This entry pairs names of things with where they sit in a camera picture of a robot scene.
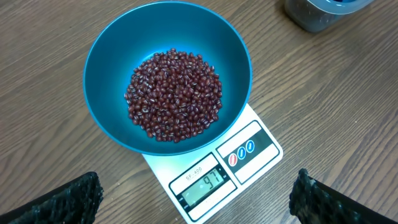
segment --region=pile of beans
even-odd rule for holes
[[[179,142],[218,121],[222,83],[201,55],[155,53],[134,69],[124,95],[133,124],[157,141]]]

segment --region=bowl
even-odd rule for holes
[[[223,84],[219,120],[179,143],[148,138],[128,118],[124,99],[133,70],[171,48],[202,54]],[[194,151],[222,136],[242,113],[251,82],[249,52],[238,32],[217,13],[187,2],[146,4],[115,19],[95,40],[83,72],[86,104],[98,126],[120,145],[156,156]]]

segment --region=wood grain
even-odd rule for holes
[[[140,154],[112,142],[84,102],[95,37],[148,1],[0,0],[0,213],[88,171],[104,187],[97,223],[184,223]],[[288,194],[300,168],[398,221],[398,2],[375,1],[319,34],[282,1],[194,1],[243,36],[249,104],[283,160],[208,223],[298,223]]]

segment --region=scale button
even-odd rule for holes
[[[231,153],[228,158],[228,163],[231,167],[234,167],[236,163],[238,162],[238,157],[236,156],[235,153]]]
[[[246,143],[246,150],[248,153],[252,153],[254,151],[254,141],[248,140]]]
[[[239,159],[244,159],[246,157],[246,150],[244,147],[240,147],[238,149],[238,158]]]

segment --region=kitchen scale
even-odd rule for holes
[[[213,143],[177,156],[143,155],[187,223],[203,223],[276,165],[281,146],[246,104]]]

